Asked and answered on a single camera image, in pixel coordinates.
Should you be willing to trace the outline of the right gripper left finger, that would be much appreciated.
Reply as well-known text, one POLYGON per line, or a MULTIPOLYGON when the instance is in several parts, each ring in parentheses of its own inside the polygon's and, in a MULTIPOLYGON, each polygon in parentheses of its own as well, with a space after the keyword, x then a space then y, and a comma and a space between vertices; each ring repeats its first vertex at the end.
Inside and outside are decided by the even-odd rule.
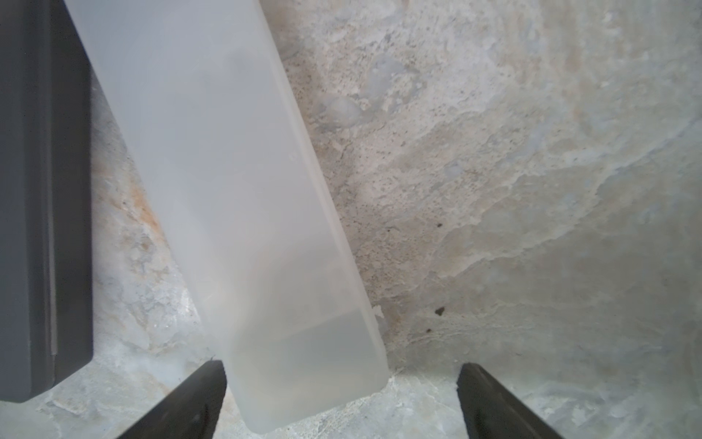
POLYGON ((226 389, 223 363, 207 361, 120 438, 212 438, 226 389))

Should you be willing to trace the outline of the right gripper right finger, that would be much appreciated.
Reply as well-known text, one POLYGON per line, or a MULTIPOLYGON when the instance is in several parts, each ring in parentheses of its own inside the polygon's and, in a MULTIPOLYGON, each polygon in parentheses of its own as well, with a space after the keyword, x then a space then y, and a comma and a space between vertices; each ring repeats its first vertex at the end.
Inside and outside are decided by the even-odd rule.
POLYGON ((462 365, 457 395, 470 439, 563 439, 479 364, 462 365))

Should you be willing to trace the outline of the translucent white case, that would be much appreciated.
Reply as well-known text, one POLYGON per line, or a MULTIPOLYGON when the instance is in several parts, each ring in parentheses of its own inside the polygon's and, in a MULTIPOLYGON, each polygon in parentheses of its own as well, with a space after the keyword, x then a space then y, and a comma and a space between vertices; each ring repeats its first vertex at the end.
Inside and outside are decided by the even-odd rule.
POLYGON ((378 322, 261 5, 67 8, 246 426, 383 389, 378 322))

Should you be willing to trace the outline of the black pencil case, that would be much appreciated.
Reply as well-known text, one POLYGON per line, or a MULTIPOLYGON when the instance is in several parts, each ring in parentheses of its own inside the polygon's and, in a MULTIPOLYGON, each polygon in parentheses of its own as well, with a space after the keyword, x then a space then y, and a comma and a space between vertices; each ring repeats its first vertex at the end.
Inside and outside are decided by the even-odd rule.
POLYGON ((61 1, 1 5, 1 398, 93 358, 91 67, 61 1))

